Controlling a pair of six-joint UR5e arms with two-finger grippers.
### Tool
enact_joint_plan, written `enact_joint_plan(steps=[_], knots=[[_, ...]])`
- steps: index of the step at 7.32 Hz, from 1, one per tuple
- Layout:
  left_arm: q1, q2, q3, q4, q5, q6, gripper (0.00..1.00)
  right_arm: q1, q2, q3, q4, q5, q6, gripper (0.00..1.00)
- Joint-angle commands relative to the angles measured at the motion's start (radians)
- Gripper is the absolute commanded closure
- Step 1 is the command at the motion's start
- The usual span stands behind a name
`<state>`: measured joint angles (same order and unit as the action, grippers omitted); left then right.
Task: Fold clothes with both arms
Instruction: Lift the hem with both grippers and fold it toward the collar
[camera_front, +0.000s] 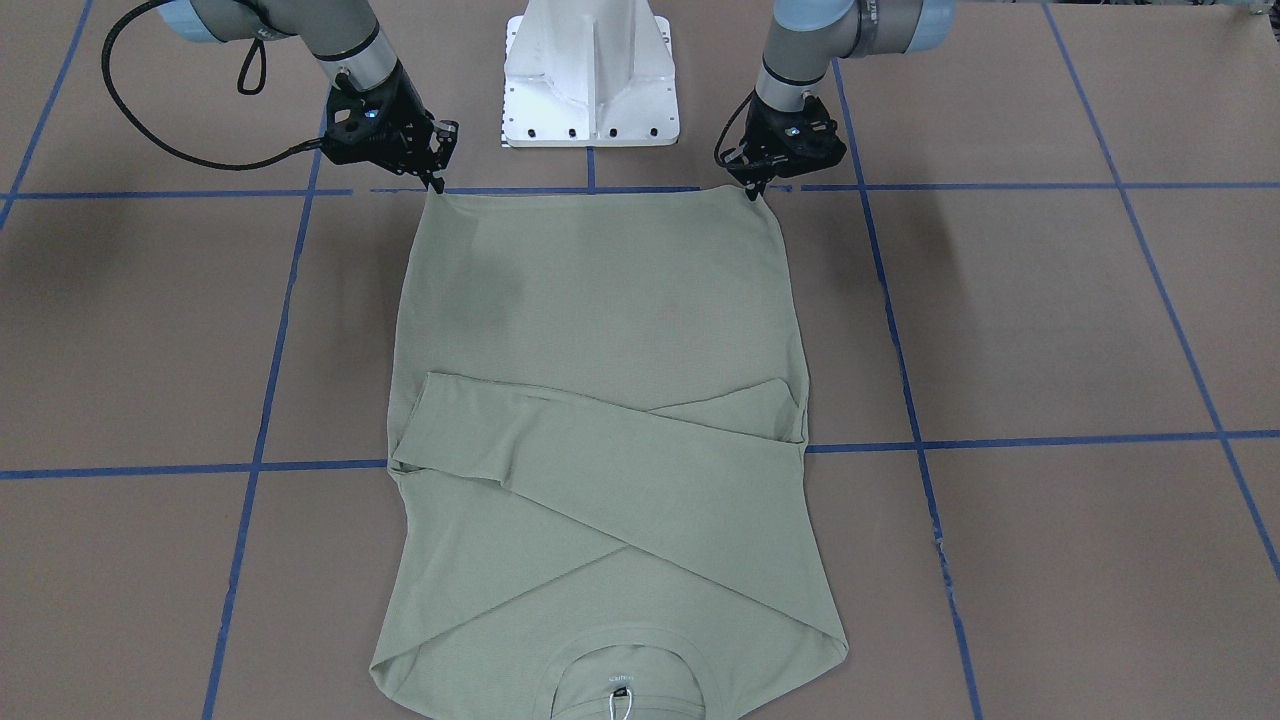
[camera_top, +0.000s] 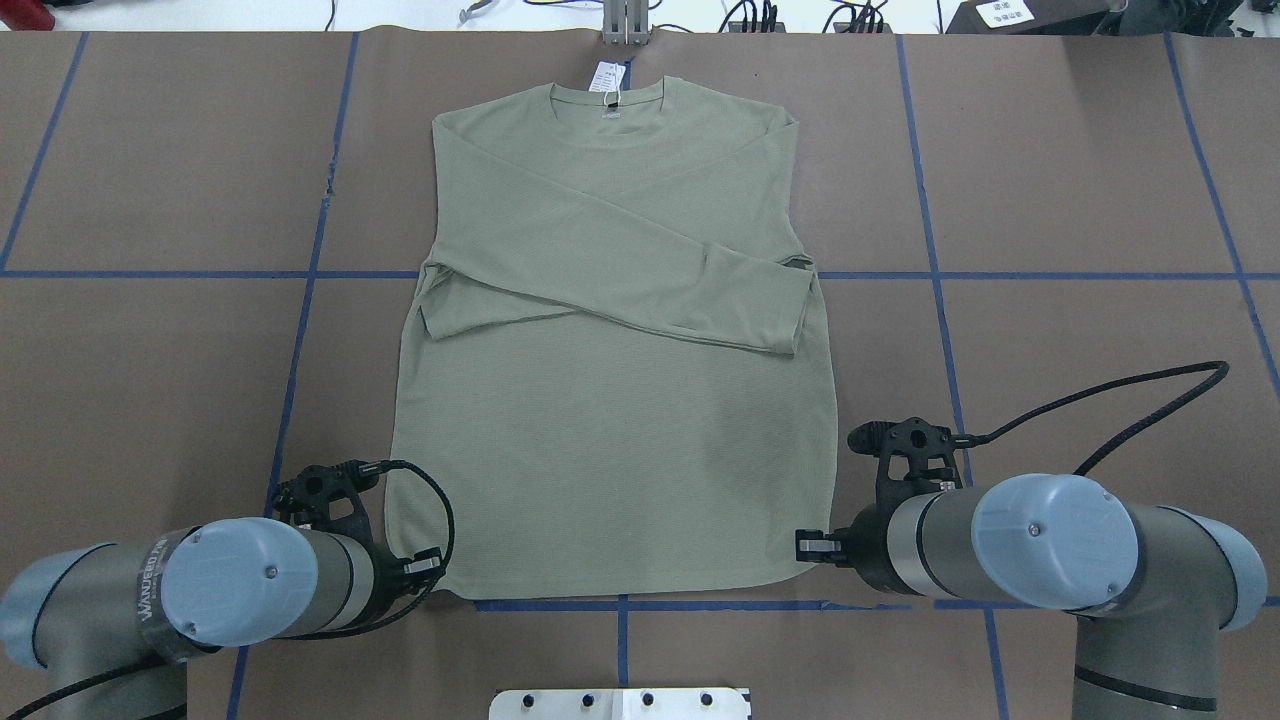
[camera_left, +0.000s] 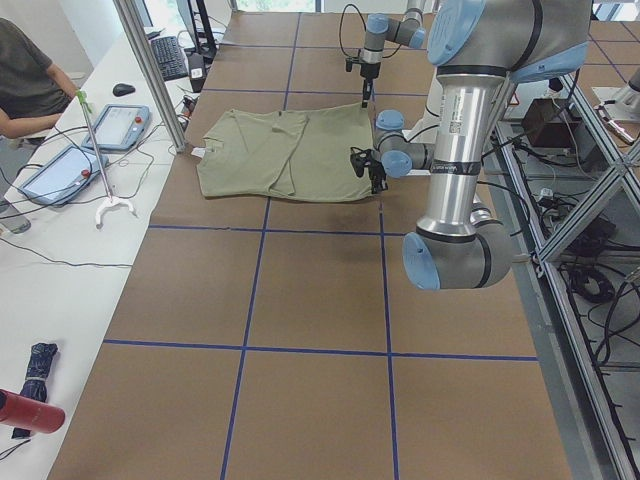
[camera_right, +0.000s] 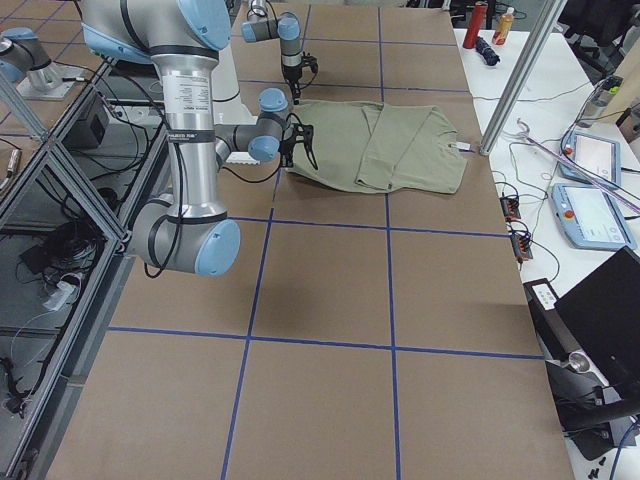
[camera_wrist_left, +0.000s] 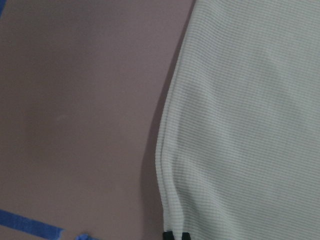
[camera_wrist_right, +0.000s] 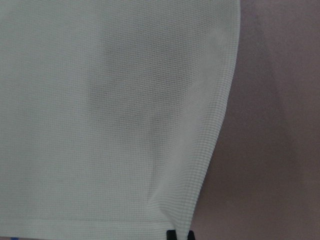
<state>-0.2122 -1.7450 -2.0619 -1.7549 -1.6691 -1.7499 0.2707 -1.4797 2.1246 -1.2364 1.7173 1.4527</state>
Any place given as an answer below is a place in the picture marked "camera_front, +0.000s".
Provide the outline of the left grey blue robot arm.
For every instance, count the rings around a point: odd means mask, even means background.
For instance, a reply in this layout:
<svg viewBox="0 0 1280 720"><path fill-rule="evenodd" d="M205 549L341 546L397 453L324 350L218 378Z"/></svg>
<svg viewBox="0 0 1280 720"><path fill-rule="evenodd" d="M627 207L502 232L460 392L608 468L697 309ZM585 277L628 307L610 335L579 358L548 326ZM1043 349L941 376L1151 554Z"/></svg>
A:
<svg viewBox="0 0 1280 720"><path fill-rule="evenodd" d="M716 164L748 200L778 178L837 167L849 147L817 88L832 61L938 47L954 27L955 1L776 1L754 90L727 120L745 118Z"/></svg>

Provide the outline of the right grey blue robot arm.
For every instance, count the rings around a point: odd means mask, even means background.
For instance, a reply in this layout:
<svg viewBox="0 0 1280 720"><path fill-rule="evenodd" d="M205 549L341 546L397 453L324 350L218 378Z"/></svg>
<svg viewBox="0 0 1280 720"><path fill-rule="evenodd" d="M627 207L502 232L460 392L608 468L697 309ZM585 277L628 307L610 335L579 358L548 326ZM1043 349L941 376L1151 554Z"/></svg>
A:
<svg viewBox="0 0 1280 720"><path fill-rule="evenodd" d="M438 193L458 126L422 104L367 1L164 1L164 22L192 42L300 38L325 73L316 145L335 165L369 163Z"/></svg>

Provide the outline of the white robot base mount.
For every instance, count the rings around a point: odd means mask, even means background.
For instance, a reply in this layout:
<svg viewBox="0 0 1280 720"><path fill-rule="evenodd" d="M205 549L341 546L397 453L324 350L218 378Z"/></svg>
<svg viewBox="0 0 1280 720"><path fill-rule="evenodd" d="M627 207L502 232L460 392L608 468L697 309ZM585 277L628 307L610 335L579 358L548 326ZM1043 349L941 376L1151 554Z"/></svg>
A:
<svg viewBox="0 0 1280 720"><path fill-rule="evenodd" d="M506 147L678 142L671 24L650 3L530 1L504 41Z"/></svg>

